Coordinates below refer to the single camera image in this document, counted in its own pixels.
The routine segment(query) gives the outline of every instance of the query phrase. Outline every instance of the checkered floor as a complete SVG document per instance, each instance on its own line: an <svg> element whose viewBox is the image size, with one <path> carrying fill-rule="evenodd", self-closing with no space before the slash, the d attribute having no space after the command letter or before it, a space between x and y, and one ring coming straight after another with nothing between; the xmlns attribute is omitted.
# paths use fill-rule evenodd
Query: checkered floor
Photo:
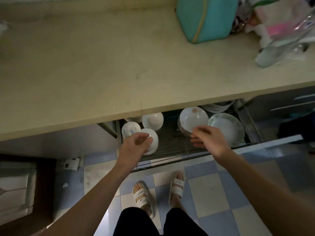
<svg viewBox="0 0 315 236"><path fill-rule="evenodd" d="M283 145L244 154L243 157L267 179L289 189L301 199L315 203L315 181L307 153L295 145ZM90 155L78 171L56 174L55 219L64 214L112 169L116 153ZM140 163L154 165L155 161ZM182 169L185 189L182 203L188 215L209 235L271 235L230 174L215 161ZM172 172L124 181L104 215L95 236L112 235L120 212L134 206L132 187L143 180L154 199L153 222L163 234L168 207L169 179Z"/></svg>

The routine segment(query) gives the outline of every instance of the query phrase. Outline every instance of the sandal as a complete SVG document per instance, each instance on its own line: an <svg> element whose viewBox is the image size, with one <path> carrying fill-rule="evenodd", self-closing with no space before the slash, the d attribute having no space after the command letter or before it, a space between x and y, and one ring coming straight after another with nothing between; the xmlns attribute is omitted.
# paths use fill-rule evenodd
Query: sandal
<svg viewBox="0 0 315 236"><path fill-rule="evenodd" d="M150 194L149 194L149 190L148 187L146 186L146 184L143 181L138 181L136 184L141 184L143 186L142 189L138 190L136 193L133 194L134 196L134 200L136 202L136 206L138 208L141 208L142 206L148 204L151 210L151 215L150 218L153 219L154 218L154 208L152 207L152 201L150 200ZM145 197L140 198L138 201L136 201L136 199L145 194Z"/></svg>
<svg viewBox="0 0 315 236"><path fill-rule="evenodd" d="M178 194L180 196L180 198L183 196L185 179L184 180L177 179L176 176L179 173L182 175L181 172L175 171L173 173L173 177L171 179L171 184L170 184L170 188L169 188L169 195L168 195L168 205L169 205L170 208L171 208L171 197L172 197L172 194ZM183 189L178 187L178 186L173 186L173 184L180 185L180 186L183 187Z"/></svg>

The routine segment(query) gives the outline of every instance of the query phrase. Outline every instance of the beige countertop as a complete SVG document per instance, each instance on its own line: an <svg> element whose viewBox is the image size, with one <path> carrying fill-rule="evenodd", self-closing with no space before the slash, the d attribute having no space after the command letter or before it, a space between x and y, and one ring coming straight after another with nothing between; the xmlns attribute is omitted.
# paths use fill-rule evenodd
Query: beige countertop
<svg viewBox="0 0 315 236"><path fill-rule="evenodd" d="M174 8L50 17L0 40L0 141L315 85L314 48L262 69L255 35L193 45Z"/></svg>

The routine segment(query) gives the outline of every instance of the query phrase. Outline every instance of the left hand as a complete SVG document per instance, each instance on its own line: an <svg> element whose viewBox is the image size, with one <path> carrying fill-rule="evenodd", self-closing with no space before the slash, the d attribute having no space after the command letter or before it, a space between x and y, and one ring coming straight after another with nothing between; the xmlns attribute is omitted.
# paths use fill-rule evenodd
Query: left hand
<svg viewBox="0 0 315 236"><path fill-rule="evenodd" d="M124 139L119 150L116 166L125 173L130 173L139 163L142 155L147 151L153 142L153 138L144 132L136 132Z"/></svg>

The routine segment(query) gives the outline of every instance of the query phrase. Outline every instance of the stacked plates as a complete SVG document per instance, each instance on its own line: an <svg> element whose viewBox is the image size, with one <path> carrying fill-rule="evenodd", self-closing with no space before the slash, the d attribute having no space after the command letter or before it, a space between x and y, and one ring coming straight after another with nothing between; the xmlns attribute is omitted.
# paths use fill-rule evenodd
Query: stacked plates
<svg viewBox="0 0 315 236"><path fill-rule="evenodd" d="M219 103L211 103L211 104L202 105L201 107L210 113L221 113L227 110L234 102L235 100L219 102Z"/></svg>

